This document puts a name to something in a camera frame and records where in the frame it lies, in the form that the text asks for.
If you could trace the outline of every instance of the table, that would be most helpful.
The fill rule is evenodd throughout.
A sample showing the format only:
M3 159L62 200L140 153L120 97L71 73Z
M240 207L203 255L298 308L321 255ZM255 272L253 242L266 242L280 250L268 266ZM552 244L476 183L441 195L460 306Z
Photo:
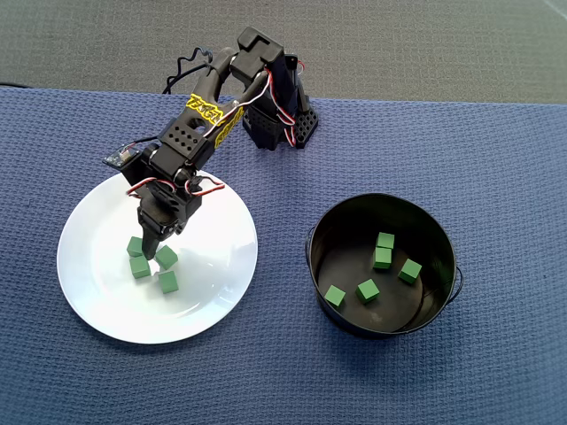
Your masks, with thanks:
M174 344L114 341L58 285L58 237L185 96L0 89L0 410L5 423L563 423L567 106L315 99L303 151L239 127L206 164L248 205L260 253L224 320ZM467 283L423 330L366 341L316 304L307 231L336 202L404 197Z

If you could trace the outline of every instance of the white plate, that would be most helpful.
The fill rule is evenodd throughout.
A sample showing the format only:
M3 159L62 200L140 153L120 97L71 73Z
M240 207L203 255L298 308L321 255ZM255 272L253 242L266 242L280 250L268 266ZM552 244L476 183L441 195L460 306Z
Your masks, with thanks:
M202 188L212 183L203 181ZM167 244L179 260L179 290L163 294L158 264L134 279L126 247L142 237L136 208L117 174L96 186L73 210L59 239L57 269L67 301L90 326L117 339L160 344L194 336L226 316L254 273L258 239L245 203L229 186L203 196L203 204Z

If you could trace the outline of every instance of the black bowl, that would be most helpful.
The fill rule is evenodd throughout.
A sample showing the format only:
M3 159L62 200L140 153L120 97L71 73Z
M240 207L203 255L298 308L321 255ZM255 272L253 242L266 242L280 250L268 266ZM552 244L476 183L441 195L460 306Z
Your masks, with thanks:
M373 268L379 232L395 235L392 265ZM319 220L306 256L319 305L342 329L368 338L414 332L431 323L461 291L454 289L456 266L453 245L445 230L425 210L385 194L351 197L328 210ZM406 259L422 265L413 284L398 277ZM372 279L380 290L366 305L356 297L357 286ZM325 300L331 285L346 295L336 309Z

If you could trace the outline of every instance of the green cube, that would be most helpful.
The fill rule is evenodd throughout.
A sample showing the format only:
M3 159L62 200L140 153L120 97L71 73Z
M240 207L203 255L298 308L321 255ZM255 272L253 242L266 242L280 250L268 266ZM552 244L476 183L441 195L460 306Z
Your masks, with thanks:
M166 245L156 253L156 261L160 267L168 270L177 262L177 254Z
M374 250L374 268L390 268L392 263L392 250L376 248Z
M151 274L150 263L148 263L148 260L145 259L144 256L130 259L130 270L132 270L132 275L136 279L149 276Z
M177 279L175 278L175 273L173 270L165 273L159 274L159 285L161 286L161 291L164 294L168 292L173 292L179 290L177 286Z
M407 283L413 283L416 281L419 272L421 271L421 265L417 264L415 261L408 259L404 267L401 268L400 274L398 277L403 279Z
M372 279L368 279L366 282L361 283L360 285L358 285L358 288L356 288L356 295L363 304L372 301L378 296L379 293L380 290Z
M345 292L343 290L340 290L336 286L331 285L329 290L325 294L325 299L329 301L329 304L331 304L333 307L339 308L340 304L343 302L343 299L345 299Z
M389 233L380 232L376 240L376 246L393 250L393 238L394 236Z
M140 257L142 253L142 239L140 237L132 236L130 237L130 242L128 243L128 255L130 257Z

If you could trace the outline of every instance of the yellow label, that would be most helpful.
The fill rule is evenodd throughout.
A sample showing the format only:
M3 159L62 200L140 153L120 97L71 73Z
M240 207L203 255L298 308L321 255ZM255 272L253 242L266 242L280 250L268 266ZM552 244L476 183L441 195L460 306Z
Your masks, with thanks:
M221 111L216 105L209 104L199 95L195 93L191 93L190 99L187 101L186 106L191 108L199 113L201 117L205 120L209 121L211 124L214 124L216 121L220 120L224 115L224 112Z
M240 119L244 114L245 114L244 108L238 109L238 112L234 116L234 118L230 120L229 123L226 126L224 126L224 128L219 133L219 135L216 136L216 140L214 141L215 149L221 146L221 143L224 142L224 139L227 138L227 135L229 135L229 133L232 131L232 128L234 128L234 126L237 124L237 122L240 121Z

